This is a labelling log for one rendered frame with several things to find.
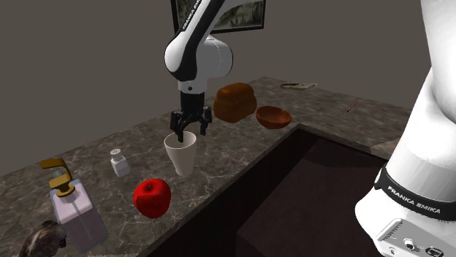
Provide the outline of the brown bread loaf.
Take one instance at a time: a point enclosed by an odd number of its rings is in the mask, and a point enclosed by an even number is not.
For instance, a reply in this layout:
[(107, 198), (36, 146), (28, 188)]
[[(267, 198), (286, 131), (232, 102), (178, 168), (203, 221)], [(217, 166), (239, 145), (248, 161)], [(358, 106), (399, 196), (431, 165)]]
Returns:
[(214, 115), (222, 121), (237, 123), (257, 110), (254, 89), (245, 83), (220, 88), (213, 102)]

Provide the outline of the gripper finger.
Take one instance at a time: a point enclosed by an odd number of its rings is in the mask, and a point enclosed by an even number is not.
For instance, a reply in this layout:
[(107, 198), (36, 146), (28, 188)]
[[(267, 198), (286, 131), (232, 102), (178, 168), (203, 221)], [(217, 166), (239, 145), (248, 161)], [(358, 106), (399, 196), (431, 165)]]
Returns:
[(173, 111), (170, 118), (170, 129), (175, 132), (179, 142), (183, 142), (183, 132), (193, 119), (192, 114), (186, 114), (184, 111)]
[(195, 120), (200, 123), (200, 134), (205, 136), (209, 124), (213, 122), (212, 109), (209, 106), (198, 107), (195, 112)]

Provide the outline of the dark framed wall picture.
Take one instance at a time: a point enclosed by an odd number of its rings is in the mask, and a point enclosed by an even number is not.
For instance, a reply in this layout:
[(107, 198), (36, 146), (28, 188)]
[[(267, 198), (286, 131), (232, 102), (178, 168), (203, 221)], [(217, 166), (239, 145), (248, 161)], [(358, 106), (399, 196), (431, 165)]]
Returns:
[[(174, 31), (183, 25), (196, 0), (170, 0)], [(263, 29), (266, 0), (243, 4), (226, 11), (214, 26), (211, 34)]]

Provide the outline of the dark robot stand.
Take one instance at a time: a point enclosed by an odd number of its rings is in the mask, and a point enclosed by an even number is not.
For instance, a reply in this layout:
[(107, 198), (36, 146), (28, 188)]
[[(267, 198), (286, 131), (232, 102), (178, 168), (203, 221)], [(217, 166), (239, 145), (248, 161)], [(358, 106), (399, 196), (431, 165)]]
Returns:
[(318, 139), (237, 231), (235, 257), (383, 257), (354, 208), (384, 162)]

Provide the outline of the white salt shaker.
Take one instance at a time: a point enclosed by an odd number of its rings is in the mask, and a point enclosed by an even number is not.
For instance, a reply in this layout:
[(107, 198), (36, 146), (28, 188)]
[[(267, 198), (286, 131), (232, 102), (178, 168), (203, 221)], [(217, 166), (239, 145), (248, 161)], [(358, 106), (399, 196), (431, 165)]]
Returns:
[(130, 173), (128, 162), (120, 149), (111, 150), (110, 156), (110, 162), (112, 164), (113, 170), (118, 177), (123, 177), (124, 175)]

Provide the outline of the brown wooden bowl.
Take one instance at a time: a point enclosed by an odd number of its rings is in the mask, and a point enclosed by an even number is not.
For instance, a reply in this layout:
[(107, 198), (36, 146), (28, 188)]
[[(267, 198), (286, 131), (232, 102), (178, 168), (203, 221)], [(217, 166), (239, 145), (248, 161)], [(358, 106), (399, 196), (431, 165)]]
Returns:
[(274, 106), (259, 107), (255, 115), (266, 129), (282, 129), (292, 121), (292, 116), (286, 110)]

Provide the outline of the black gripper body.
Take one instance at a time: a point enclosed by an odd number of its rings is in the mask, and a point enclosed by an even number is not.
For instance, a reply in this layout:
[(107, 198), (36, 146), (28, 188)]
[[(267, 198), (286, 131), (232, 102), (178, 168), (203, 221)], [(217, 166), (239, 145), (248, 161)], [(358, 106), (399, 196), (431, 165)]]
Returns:
[(199, 120), (203, 114), (205, 106), (204, 93), (184, 93), (180, 92), (180, 107), (184, 120)]

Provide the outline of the red apple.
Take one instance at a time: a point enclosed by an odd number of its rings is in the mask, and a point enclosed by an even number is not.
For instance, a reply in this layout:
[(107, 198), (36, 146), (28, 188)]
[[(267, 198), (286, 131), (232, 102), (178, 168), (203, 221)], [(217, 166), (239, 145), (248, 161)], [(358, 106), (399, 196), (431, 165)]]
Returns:
[(163, 216), (170, 205), (171, 190), (162, 179), (149, 179), (140, 183), (134, 190), (135, 207), (147, 218)]

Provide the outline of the white tapered cup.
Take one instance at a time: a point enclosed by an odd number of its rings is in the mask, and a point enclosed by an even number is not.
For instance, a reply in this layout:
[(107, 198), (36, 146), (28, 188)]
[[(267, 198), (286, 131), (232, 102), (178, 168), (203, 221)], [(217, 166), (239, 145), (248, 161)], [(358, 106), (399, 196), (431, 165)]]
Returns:
[(175, 171), (180, 176), (188, 176), (193, 172), (196, 156), (197, 137), (190, 131), (183, 133), (183, 141), (178, 141), (176, 134), (169, 134), (164, 139), (164, 146)]

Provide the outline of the pink soap dispenser gold pump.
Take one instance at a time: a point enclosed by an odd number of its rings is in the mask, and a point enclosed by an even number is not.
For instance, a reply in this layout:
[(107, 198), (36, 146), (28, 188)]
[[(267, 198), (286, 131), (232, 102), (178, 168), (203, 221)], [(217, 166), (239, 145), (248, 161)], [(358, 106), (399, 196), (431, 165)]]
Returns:
[(64, 168), (49, 181), (50, 199), (60, 227), (81, 254), (87, 253), (109, 237), (108, 230), (88, 195), (84, 184), (75, 179), (62, 158), (40, 162), (42, 169)]

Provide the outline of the flat grey booklet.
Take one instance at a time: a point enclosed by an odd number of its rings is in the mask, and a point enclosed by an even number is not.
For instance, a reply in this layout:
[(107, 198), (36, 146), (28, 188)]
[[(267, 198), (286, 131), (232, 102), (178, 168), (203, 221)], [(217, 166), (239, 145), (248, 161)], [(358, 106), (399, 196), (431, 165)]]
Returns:
[(280, 88), (295, 91), (304, 91), (317, 86), (317, 83), (282, 83)]

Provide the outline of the brown and white figure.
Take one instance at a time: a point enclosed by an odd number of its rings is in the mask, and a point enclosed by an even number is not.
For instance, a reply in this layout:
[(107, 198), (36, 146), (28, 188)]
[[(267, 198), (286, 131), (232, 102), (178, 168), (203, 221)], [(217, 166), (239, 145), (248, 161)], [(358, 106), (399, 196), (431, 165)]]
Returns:
[(18, 257), (54, 257), (67, 246), (67, 236), (58, 222), (46, 220), (41, 227), (28, 235)]

